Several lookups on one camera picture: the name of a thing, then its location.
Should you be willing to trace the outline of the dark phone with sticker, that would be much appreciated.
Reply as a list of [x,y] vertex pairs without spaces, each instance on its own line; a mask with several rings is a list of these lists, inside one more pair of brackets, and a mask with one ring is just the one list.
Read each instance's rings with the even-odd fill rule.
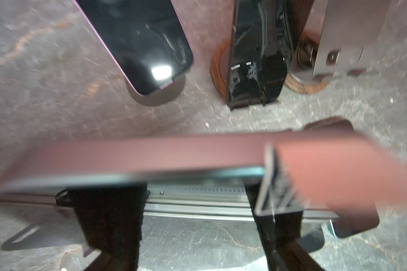
[[407,206],[407,166],[362,134],[330,129],[52,143],[12,163],[0,195],[230,178],[267,186],[277,169],[303,204]]

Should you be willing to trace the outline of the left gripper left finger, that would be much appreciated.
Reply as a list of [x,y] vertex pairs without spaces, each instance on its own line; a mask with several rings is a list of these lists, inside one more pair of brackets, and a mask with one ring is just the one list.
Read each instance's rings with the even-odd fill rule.
[[142,240],[147,185],[114,188],[65,189],[56,204],[71,207],[89,247],[101,250],[89,271],[136,271]]

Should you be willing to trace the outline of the white-edged black phone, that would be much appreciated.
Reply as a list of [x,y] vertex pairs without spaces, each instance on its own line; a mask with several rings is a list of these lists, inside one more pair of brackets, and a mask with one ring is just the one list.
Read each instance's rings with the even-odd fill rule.
[[348,119],[345,119],[341,116],[333,116],[312,123],[308,123],[302,128],[303,131],[322,130],[322,129],[335,129],[338,131],[344,130],[348,132],[354,131],[352,123]]

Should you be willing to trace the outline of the silver-edged phone with sticker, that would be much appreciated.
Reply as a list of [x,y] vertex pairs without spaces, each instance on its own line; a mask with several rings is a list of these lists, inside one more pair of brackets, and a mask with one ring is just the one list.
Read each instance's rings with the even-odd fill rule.
[[375,229],[380,223],[374,205],[368,209],[336,210],[334,213],[337,218],[330,219],[327,228],[333,236],[340,239]]

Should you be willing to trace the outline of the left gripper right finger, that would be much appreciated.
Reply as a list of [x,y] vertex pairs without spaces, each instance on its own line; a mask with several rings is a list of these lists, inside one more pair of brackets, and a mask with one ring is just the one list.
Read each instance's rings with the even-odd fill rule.
[[297,243],[303,212],[253,214],[270,271],[314,271],[315,261]]

